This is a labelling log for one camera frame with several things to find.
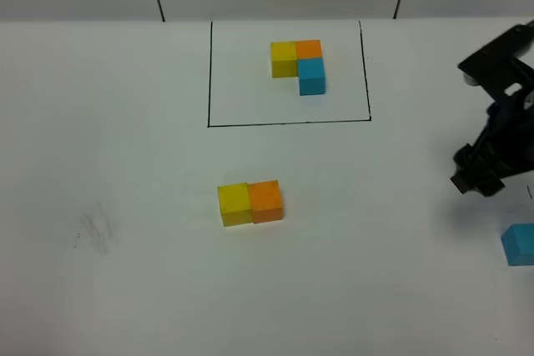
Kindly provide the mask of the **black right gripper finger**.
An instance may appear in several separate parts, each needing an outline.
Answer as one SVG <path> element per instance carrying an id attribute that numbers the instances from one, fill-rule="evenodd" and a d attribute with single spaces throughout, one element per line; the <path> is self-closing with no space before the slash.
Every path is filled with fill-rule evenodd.
<path id="1" fill-rule="evenodd" d="M 500 192 L 505 187 L 505 184 L 495 177 L 483 177 L 477 180 L 475 188 L 483 197 L 492 197 Z"/>
<path id="2" fill-rule="evenodd" d="M 461 194 L 465 194 L 476 189 L 463 171 L 455 172 L 451 176 L 451 182 Z"/>

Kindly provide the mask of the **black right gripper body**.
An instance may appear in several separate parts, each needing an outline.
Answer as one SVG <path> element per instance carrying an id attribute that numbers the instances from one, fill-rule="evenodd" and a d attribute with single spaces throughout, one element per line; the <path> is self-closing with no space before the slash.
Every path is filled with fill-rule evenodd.
<path id="1" fill-rule="evenodd" d="M 501 181 L 533 169 L 533 107 L 526 95 L 516 93 L 506 103 L 487 109 L 486 126 L 472 144 L 463 146 L 453 160 L 471 183 L 483 177 Z"/>

